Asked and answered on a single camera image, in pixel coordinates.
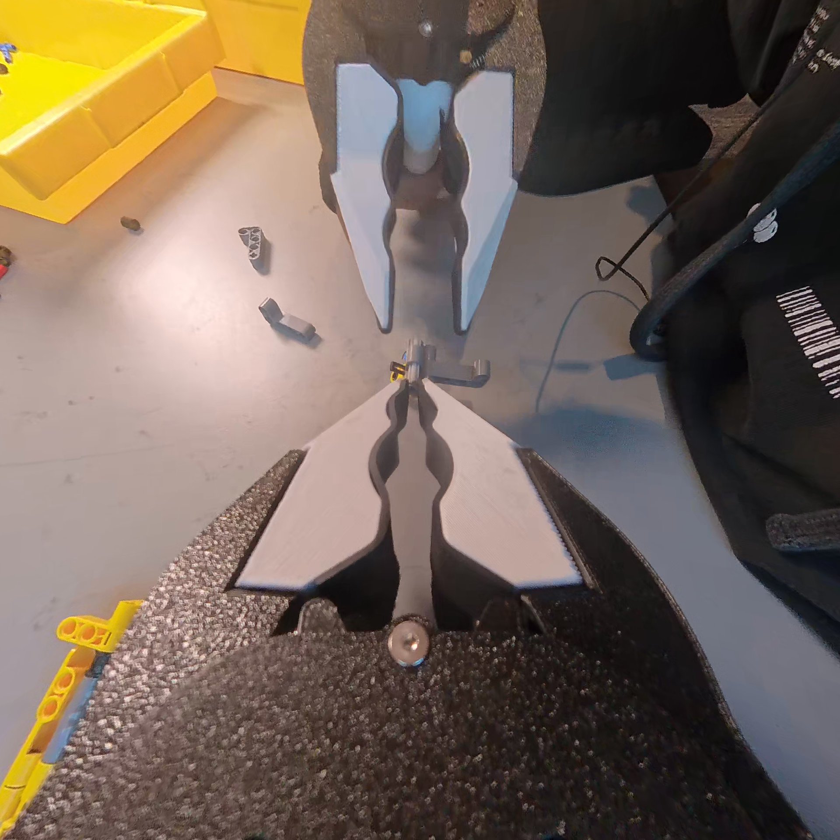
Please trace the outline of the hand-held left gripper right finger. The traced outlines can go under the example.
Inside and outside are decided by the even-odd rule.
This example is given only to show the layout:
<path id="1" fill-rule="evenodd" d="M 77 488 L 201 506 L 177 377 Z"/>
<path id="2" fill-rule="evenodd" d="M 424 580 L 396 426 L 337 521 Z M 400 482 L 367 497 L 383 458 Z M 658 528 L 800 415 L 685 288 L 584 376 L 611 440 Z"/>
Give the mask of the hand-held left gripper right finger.
<path id="1" fill-rule="evenodd" d="M 440 386 L 418 389 L 426 465 L 438 483 L 430 567 L 439 629 L 472 629 L 497 599 L 585 588 L 585 575 L 520 446 Z"/>

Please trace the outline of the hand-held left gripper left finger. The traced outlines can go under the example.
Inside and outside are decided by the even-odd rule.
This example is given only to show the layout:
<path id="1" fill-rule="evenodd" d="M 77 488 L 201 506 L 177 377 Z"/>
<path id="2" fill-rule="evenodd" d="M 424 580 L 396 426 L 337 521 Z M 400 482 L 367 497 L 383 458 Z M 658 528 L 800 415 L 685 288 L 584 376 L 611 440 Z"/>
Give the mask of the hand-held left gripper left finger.
<path id="1" fill-rule="evenodd" d="M 398 466 L 407 383 L 395 381 L 305 445 L 233 578 L 242 592 L 290 598 L 284 630 L 317 597 L 353 631 L 392 620 L 400 584 L 385 483 Z"/>

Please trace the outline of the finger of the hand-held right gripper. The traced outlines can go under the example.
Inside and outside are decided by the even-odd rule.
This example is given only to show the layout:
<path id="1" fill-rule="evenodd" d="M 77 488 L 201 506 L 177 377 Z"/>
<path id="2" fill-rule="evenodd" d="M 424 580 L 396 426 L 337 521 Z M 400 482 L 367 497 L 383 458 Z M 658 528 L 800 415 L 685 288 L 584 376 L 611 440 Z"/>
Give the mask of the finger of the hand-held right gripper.
<path id="1" fill-rule="evenodd" d="M 389 333 L 395 283 L 390 240 L 396 211 L 386 166 L 393 144 L 401 139 L 402 100 L 396 86 L 371 64 L 338 64 L 335 85 L 332 189 L 377 325 Z"/>
<path id="2" fill-rule="evenodd" d="M 467 333 L 487 287 L 518 192 L 513 174 L 514 77 L 482 70 L 455 93 L 452 139 L 456 176 L 454 324 Z"/>

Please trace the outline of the grey and yellow brick assembly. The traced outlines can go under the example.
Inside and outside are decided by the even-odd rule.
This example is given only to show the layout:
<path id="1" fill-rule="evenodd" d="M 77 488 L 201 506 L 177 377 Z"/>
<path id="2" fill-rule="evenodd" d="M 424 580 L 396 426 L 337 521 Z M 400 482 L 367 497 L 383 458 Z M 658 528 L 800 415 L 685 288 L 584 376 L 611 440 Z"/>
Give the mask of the grey and yellow brick assembly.
<path id="1" fill-rule="evenodd" d="M 490 362 L 474 360 L 462 364 L 439 359 L 437 347 L 420 339 L 411 339 L 400 360 L 390 364 L 391 382 L 405 379 L 409 382 L 427 380 L 438 385 L 480 388 L 490 378 Z"/>

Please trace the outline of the grey angled brick beam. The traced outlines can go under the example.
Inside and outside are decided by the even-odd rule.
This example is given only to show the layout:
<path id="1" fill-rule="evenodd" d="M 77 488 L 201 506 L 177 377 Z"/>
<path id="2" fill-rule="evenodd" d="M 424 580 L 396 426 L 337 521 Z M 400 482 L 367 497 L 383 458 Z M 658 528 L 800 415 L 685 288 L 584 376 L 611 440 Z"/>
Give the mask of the grey angled brick beam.
<path id="1" fill-rule="evenodd" d="M 281 310 L 276 300 L 267 297 L 259 304 L 259 312 L 271 328 L 296 337 L 305 343 L 311 342 L 317 334 L 310 322 Z"/>

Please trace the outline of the person's right forearm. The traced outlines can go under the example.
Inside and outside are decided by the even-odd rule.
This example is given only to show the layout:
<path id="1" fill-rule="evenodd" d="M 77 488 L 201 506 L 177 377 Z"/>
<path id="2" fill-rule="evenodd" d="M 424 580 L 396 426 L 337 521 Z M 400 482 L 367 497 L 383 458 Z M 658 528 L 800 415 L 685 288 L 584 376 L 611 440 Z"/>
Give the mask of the person's right forearm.
<path id="1" fill-rule="evenodd" d="M 694 106 L 744 96 L 727 2 L 538 2 L 546 57 L 519 189 L 568 196 L 695 165 Z"/>

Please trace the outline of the grey desk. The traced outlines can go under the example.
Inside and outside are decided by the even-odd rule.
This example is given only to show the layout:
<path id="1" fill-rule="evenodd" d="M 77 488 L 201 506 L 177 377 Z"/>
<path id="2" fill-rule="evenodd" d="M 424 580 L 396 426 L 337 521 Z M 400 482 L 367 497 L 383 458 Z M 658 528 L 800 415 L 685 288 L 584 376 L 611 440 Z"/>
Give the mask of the grey desk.
<path id="1" fill-rule="evenodd" d="M 304 90 L 213 78 L 218 97 L 70 224 L 2 209 L 15 257 L 1 307 L 2 774 L 64 657 L 58 621 L 145 596 L 278 458 L 377 392 L 417 336 L 490 360 L 485 388 L 452 393 L 637 546 L 767 771 L 816 837 L 838 838 L 838 660 L 732 556 L 658 367 L 629 355 L 643 298 L 595 276 L 664 205 L 656 181 L 519 195 L 466 337 L 448 220 L 401 212 L 382 334 L 322 203 Z M 267 275 L 246 226 L 270 242 Z M 266 298 L 314 339 L 271 328 Z"/>

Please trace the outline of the plain yellow bin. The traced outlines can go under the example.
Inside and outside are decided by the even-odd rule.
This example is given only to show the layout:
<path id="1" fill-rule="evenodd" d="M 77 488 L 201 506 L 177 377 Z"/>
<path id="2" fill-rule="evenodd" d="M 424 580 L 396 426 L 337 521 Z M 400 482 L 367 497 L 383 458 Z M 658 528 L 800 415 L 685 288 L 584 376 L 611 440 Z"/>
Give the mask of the plain yellow bin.
<path id="1" fill-rule="evenodd" d="M 303 83 L 302 40 L 310 1 L 202 1 L 224 51 L 222 69 Z"/>

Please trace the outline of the grey triangular brick piece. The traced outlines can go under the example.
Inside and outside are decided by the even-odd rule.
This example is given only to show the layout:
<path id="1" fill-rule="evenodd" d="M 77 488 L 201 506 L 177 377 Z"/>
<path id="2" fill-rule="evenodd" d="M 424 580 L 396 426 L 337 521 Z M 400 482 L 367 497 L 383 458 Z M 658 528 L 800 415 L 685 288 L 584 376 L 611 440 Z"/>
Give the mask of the grey triangular brick piece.
<path id="1" fill-rule="evenodd" d="M 248 251 L 250 265 L 260 274 L 270 272 L 270 242 L 259 226 L 246 226 L 238 230 L 238 236 Z"/>

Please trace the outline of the yellow parts bin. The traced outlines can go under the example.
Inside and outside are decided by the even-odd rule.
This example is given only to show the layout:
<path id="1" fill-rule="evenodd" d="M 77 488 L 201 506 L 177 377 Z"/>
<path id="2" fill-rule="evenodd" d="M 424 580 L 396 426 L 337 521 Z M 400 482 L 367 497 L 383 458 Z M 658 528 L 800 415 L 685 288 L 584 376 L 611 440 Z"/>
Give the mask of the yellow parts bin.
<path id="1" fill-rule="evenodd" d="M 207 11 L 2 1 L 2 206 L 65 224 L 202 111 L 223 57 Z"/>

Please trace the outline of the yellow brick piston assembly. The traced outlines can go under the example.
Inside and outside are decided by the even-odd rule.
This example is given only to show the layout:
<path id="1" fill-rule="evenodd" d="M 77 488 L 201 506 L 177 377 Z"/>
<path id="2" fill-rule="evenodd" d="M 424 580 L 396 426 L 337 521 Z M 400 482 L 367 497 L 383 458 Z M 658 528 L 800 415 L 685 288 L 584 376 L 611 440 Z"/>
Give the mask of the yellow brick piston assembly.
<path id="1" fill-rule="evenodd" d="M 69 616 L 58 624 L 56 635 L 71 650 L 38 704 L 35 723 L 2 782 L 2 836 L 67 750 L 105 666 L 142 604 L 142 600 L 120 601 L 109 618 Z"/>

